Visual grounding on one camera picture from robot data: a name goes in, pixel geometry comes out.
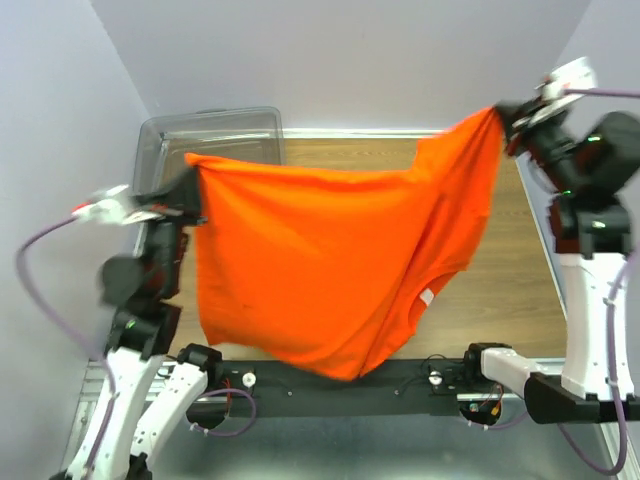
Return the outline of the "orange t shirt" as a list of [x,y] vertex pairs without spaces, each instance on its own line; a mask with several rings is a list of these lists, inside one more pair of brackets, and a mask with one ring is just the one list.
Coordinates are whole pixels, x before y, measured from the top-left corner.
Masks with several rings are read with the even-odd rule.
[[350,381],[415,334],[471,263],[504,133],[493,108],[417,143],[411,165],[341,171],[195,153],[197,305],[212,345]]

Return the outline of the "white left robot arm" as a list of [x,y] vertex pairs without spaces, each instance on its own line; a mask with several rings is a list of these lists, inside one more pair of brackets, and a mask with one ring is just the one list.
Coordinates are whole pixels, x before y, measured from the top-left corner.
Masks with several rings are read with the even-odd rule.
[[101,267],[101,300],[114,317],[102,362],[105,380],[86,434],[60,479],[149,479],[172,432],[201,395],[222,380],[221,354],[190,345],[153,401],[147,399],[174,339],[188,248],[185,230],[205,223],[198,171],[189,167],[147,194],[121,185],[94,194],[72,217],[105,225],[141,225],[138,250]]

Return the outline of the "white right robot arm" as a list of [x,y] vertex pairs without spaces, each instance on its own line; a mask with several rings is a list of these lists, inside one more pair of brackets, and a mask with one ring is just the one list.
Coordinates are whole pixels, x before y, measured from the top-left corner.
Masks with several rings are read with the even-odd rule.
[[501,384],[538,424],[636,421],[625,313],[635,251],[619,192],[639,169],[639,120],[609,112],[575,139],[563,126],[565,114],[538,119],[541,111],[499,110],[508,154],[528,154],[556,189],[547,218],[565,288],[564,365],[553,374],[505,344],[472,344],[460,379],[474,392]]

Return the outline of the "clear plastic bin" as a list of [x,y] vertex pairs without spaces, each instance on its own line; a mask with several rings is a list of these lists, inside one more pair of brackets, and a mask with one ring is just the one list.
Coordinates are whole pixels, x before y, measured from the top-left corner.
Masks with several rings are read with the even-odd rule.
[[139,132],[133,189],[148,193],[168,182],[185,168],[189,152],[282,165],[286,155],[280,112],[262,106],[148,119]]

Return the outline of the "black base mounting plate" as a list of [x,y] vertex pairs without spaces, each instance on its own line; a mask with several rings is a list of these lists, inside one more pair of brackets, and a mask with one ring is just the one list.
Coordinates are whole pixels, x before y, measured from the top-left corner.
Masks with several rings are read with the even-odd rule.
[[278,361],[225,361],[230,385],[247,391],[260,418],[376,415],[456,416],[485,408],[495,383],[465,371],[460,359],[390,360],[353,381],[339,381]]

